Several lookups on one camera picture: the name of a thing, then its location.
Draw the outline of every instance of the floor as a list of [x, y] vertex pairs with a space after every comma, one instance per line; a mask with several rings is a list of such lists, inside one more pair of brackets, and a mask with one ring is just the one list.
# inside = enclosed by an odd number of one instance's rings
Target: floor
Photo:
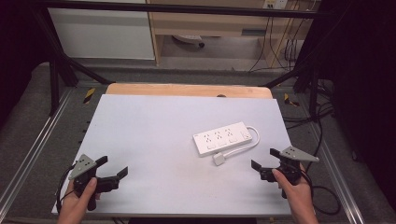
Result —
[[[190, 83], [212, 85], [247, 85], [264, 84], [275, 77], [286, 73], [289, 69], [288, 61], [279, 58], [285, 68], [266, 69], [261, 55], [259, 43], [253, 38], [224, 38], [204, 37], [205, 47], [180, 43], [171, 36], [165, 38], [163, 58], [160, 65], [152, 62], [131, 61], [92, 61], [85, 63], [103, 77], [113, 78], [118, 82], [161, 82], [161, 83]], [[249, 70], [264, 68], [249, 73]], [[62, 107], [62, 115], [56, 120], [53, 129], [47, 130], [41, 145], [37, 143], [37, 136], [46, 125], [50, 111], [50, 88], [48, 67], [38, 67], [34, 78], [21, 101], [13, 109], [8, 122], [0, 130], [0, 162], [5, 165], [0, 176], [0, 218], [4, 223], [54, 223], [56, 216], [49, 211], [53, 206], [53, 194], [57, 181], [64, 167], [72, 163], [89, 127], [89, 120], [97, 106], [99, 97], [106, 91], [106, 86], [92, 82], [90, 78], [78, 74], [80, 83], [77, 88], [65, 88], [69, 98]], [[282, 83], [280, 87], [272, 89], [278, 100], [284, 117], [305, 117], [303, 109], [305, 94], [294, 94], [291, 86], [295, 79]], [[82, 101], [89, 88], [95, 87], [95, 94], [89, 104]], [[290, 96], [293, 104], [285, 104], [285, 93]], [[342, 134], [337, 121], [333, 117], [326, 117], [323, 123], [324, 145], [332, 150], [332, 156], [337, 162], [346, 184], [349, 186], [353, 203], [364, 218], [364, 223], [396, 223], [396, 215], [381, 194], [367, 167], [363, 163], [354, 162], [351, 158], [347, 140]], [[306, 148], [312, 153], [318, 143], [316, 124], [307, 124], [299, 128], [288, 130], [290, 141], [298, 148]], [[32, 153], [32, 146], [38, 148], [38, 153]], [[19, 169], [26, 155], [30, 155], [32, 164], [25, 167], [26, 175], [19, 174]], [[334, 189], [334, 176], [329, 175], [329, 167], [319, 164], [312, 169], [312, 178], [316, 184]], [[21, 178], [22, 184], [10, 186], [13, 178]], [[7, 198], [9, 188], [16, 188], [18, 194]], [[5, 199], [12, 201], [4, 206]], [[331, 195], [319, 192], [315, 203], [328, 210], [334, 209]], [[350, 211], [342, 210], [336, 216], [318, 213], [320, 222], [349, 223], [352, 222]], [[108, 219], [87, 217], [86, 223], [112, 223]], [[261, 217], [258, 223], [291, 223], [290, 217]]]

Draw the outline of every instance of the gray carpet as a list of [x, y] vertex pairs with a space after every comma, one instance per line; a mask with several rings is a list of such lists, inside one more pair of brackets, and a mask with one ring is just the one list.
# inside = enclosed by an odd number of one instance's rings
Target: gray carpet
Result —
[[[101, 69], [95, 70], [100, 75], [118, 82], [156, 82], [156, 83], [191, 83], [191, 84], [239, 84], [256, 86], [272, 80], [276, 74], [250, 74], [241, 72], [219, 71], [177, 71], [161, 69]], [[7, 183], [17, 172], [24, 156], [38, 136], [50, 112], [50, 93], [48, 70], [37, 68], [28, 90], [14, 108], [6, 125], [0, 131], [0, 160], [2, 168], [0, 190], [3, 192]], [[89, 78], [81, 77], [86, 83]], [[60, 176], [72, 162], [83, 140], [84, 130], [87, 130], [100, 95], [106, 91], [106, 86], [96, 87], [89, 104], [84, 105], [83, 99], [88, 87], [73, 89], [71, 98], [58, 124], [53, 130], [49, 141], [43, 148], [31, 173], [23, 184], [20, 193], [7, 213], [7, 218], [30, 217], [56, 219], [50, 213], [55, 202], [54, 193]], [[274, 97], [278, 100], [280, 110], [285, 117], [305, 117], [300, 106], [285, 105], [284, 89], [274, 89]], [[336, 118], [323, 119], [324, 137], [332, 150], [336, 162], [340, 166], [356, 203], [366, 222], [396, 223], [395, 212], [389, 207], [378, 186], [374, 182], [367, 167], [363, 163], [351, 159], [350, 149]], [[290, 141], [298, 148], [313, 153], [317, 142], [308, 125], [289, 130]], [[328, 172], [321, 162], [311, 167], [309, 172], [314, 185], [333, 189]], [[326, 192], [318, 191], [315, 204], [324, 210], [332, 211], [335, 207], [333, 198]], [[345, 211], [336, 216], [327, 216], [317, 212], [320, 222], [348, 223]], [[268, 219], [260, 218], [260, 223]], [[289, 223], [290, 217], [276, 217], [279, 223]]]

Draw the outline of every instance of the power strip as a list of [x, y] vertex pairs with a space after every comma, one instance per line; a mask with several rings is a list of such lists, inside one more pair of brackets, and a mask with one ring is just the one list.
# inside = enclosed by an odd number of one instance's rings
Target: power strip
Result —
[[252, 140], [251, 134], [243, 122], [197, 133], [193, 138], [200, 157], [241, 146]]

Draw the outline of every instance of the yellow and black tape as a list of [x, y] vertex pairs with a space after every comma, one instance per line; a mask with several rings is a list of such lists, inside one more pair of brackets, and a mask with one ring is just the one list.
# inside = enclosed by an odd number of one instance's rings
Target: yellow and black tape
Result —
[[95, 92], [95, 88], [90, 88], [88, 90], [87, 94], [85, 95], [84, 102], [82, 102], [82, 103], [88, 104], [90, 102], [94, 92]]
[[287, 93], [285, 93], [285, 104], [287, 105], [294, 105], [294, 106], [300, 106], [298, 102], [293, 102], [289, 99], [289, 96]]

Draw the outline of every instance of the white tabletop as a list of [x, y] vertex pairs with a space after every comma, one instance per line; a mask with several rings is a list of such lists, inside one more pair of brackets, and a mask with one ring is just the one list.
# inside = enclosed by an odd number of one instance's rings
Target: white tabletop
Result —
[[[195, 133], [243, 121], [262, 140], [221, 166], [200, 158]], [[269, 154], [290, 146], [276, 100], [191, 96], [102, 95], [76, 160], [108, 156], [99, 177], [129, 174], [102, 194], [92, 213], [110, 217], [265, 217], [289, 215], [277, 183], [260, 180], [254, 160], [277, 167]]]

